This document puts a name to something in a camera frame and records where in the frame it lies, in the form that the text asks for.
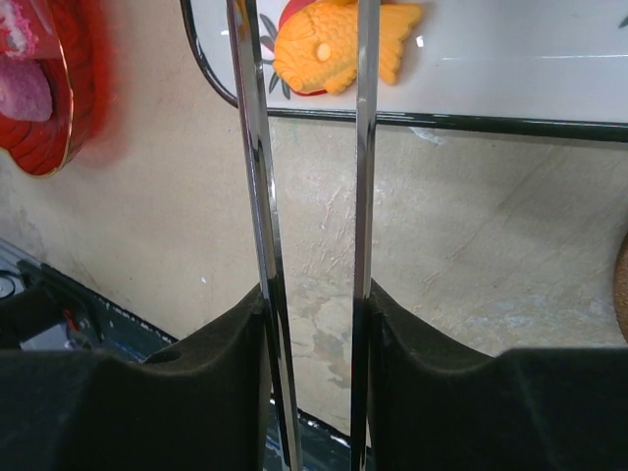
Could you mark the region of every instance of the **pink object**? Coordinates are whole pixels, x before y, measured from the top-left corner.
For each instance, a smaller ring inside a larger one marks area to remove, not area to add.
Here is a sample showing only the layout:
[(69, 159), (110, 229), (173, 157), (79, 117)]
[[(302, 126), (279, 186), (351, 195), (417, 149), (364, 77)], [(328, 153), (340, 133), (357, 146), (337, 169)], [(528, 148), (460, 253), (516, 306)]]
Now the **pink object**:
[(46, 0), (0, 0), (0, 53), (21, 59), (59, 55)]
[(35, 61), (0, 56), (0, 113), (16, 121), (50, 118), (50, 85)]

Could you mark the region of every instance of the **tongs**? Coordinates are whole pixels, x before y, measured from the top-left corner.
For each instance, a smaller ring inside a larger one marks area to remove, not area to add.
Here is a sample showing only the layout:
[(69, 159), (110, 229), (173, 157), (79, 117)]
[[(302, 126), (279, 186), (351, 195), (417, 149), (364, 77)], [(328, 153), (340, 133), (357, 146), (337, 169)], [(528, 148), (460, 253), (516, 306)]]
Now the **tongs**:
[[(303, 469), (286, 283), (273, 175), (271, 139), (255, 0), (227, 0), (237, 106), (246, 161), (253, 230), (265, 301), (273, 392), (285, 469)], [(380, 1), (358, 2), (356, 100), (355, 268), (351, 349), (351, 470), (366, 467), (373, 184)]]

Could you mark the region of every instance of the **brown round object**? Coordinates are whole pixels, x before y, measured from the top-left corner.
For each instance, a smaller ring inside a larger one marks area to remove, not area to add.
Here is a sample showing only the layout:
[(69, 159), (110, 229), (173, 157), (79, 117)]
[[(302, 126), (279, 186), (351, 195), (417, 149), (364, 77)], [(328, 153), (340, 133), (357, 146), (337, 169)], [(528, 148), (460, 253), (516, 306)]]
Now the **brown round object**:
[(624, 238), (615, 264), (613, 302), (619, 329), (628, 341), (628, 236)]

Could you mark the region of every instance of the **fish-shaped toy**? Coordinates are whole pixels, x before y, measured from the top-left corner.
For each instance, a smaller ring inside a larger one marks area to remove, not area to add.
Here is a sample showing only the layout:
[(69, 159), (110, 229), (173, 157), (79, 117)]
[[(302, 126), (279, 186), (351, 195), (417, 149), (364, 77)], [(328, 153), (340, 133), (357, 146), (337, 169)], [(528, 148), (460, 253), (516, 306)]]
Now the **fish-shaped toy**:
[[(403, 40), (423, 19), (419, 5), (380, 7), (379, 76), (397, 82)], [(277, 74), (299, 93), (342, 93), (357, 76), (357, 2), (320, 0), (294, 14), (275, 40)]]

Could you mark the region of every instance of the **rectangular plate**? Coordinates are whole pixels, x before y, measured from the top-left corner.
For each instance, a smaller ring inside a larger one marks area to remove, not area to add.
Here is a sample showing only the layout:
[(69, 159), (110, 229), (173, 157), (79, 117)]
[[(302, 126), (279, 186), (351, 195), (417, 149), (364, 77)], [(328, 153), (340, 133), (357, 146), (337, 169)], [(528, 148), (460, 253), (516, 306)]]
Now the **rectangular plate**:
[[(258, 13), (277, 26), (287, 3), (259, 0)], [(183, 17), (199, 66), (235, 104), (226, 7), (216, 4), (182, 0)], [(628, 141), (626, 0), (423, 6), (424, 22), (404, 43), (399, 83), (380, 81), (381, 123)], [(272, 36), (272, 26), (260, 20), (260, 34)], [(353, 119), (355, 84), (341, 95), (298, 96), (279, 82), (269, 93), (273, 55), (264, 46), (262, 55), (272, 115)]]

